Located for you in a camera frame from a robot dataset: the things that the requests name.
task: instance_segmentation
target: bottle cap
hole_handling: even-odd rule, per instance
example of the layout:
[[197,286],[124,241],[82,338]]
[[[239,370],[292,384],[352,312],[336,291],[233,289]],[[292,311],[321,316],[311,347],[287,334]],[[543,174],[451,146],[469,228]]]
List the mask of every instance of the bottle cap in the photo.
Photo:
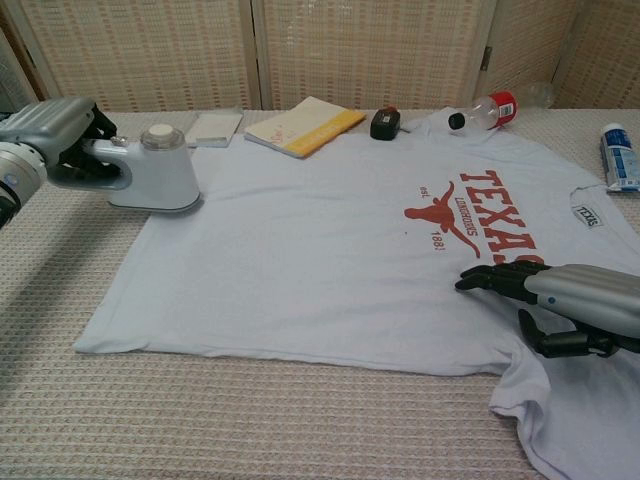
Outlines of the bottle cap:
[[460,112],[454,113],[453,115],[449,116],[449,128],[451,130],[460,130],[462,127],[464,127],[465,122],[466,121],[464,115]]
[[609,130],[624,130],[624,127],[619,123],[609,123],[602,127],[602,130],[600,130],[600,135],[604,135]]
[[149,127],[140,141],[149,150],[170,150],[184,143],[184,135],[171,125],[158,123]]

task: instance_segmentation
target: sleeve tag print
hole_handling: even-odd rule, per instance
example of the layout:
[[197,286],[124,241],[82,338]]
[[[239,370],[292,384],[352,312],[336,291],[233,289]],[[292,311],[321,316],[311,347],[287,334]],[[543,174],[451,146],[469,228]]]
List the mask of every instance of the sleeve tag print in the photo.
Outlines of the sleeve tag print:
[[596,211],[588,205],[576,205],[571,208],[573,214],[589,228],[601,227],[604,222],[600,219],[600,216]]

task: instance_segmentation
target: white notepad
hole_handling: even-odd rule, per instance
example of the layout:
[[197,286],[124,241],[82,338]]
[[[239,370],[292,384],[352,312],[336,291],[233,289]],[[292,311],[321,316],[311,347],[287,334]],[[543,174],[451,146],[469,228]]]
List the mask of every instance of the white notepad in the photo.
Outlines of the white notepad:
[[314,97],[307,97],[288,112],[247,127],[244,138],[304,158],[365,117]]
[[189,147],[226,147],[240,121],[242,109],[233,108],[201,113],[185,135]]

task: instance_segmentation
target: white t-shirt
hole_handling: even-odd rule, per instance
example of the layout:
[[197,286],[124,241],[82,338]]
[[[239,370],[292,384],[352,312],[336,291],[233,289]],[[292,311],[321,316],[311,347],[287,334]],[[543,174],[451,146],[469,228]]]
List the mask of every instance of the white t-shirt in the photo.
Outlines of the white t-shirt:
[[492,372],[491,408],[518,418],[540,472],[634,478],[640,357],[544,359],[523,343],[517,309],[547,331],[570,322],[453,285],[518,258],[640,274],[638,237],[578,166],[436,119],[393,142],[342,135],[302,161],[241,137],[198,150],[204,204],[149,219],[75,348]]

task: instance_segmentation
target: textured tablecloth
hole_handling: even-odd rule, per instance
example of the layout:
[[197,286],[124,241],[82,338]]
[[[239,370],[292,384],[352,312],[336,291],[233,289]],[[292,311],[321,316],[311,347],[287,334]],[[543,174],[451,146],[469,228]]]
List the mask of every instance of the textured tablecloth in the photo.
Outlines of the textured tablecloth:
[[[130,135],[195,119],[109,116]],[[613,121],[640,146],[632,110],[540,112],[509,129],[604,179],[598,135]],[[640,231],[640,195],[615,201]],[[74,353],[146,218],[47,185],[0,231],[0,478],[542,478],[514,422],[488,412],[490,375]]]

